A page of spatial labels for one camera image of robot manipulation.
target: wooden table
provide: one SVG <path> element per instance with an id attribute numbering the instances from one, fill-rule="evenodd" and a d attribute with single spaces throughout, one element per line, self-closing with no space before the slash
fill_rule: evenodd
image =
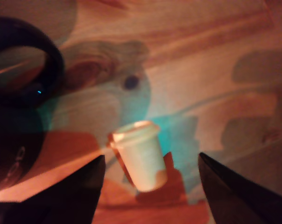
<path id="1" fill-rule="evenodd" d="M 261 0 L 6 2 L 0 15 L 28 20 L 59 46 L 66 79 L 38 108 L 48 129 L 40 157 L 0 201 L 25 200 L 105 154 L 94 223 L 205 224 L 200 151 L 282 194 L 282 160 L 268 158 L 282 153 L 272 146 L 282 140 L 282 0 L 268 8 Z M 41 61 L 14 54 L 0 56 L 0 68 L 25 61 L 12 70 L 24 72 Z M 132 75 L 140 82 L 125 90 Z M 148 194 L 106 148 L 113 129 L 141 119 L 162 128 L 169 175 Z"/>

